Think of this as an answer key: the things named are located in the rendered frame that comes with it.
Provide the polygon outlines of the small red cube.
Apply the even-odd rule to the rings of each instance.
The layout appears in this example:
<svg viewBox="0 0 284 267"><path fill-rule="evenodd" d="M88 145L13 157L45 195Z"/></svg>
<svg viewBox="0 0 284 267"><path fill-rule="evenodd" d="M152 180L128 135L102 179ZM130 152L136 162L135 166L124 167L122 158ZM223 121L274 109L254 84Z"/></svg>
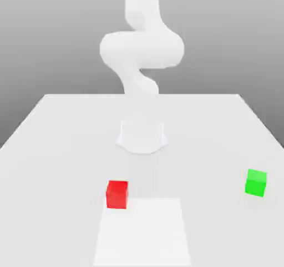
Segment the small red cube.
<svg viewBox="0 0 284 267"><path fill-rule="evenodd" d="M128 202L128 181L110 180L106 188L106 207L126 209Z"/></svg>

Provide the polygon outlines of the small green cube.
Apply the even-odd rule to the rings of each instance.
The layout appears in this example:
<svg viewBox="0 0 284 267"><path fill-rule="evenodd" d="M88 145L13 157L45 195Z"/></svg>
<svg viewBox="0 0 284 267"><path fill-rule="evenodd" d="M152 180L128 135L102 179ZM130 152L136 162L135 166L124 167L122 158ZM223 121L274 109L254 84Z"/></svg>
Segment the small green cube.
<svg viewBox="0 0 284 267"><path fill-rule="evenodd" d="M249 169L245 183L245 193L257 197L264 197L267 184L267 173Z"/></svg>

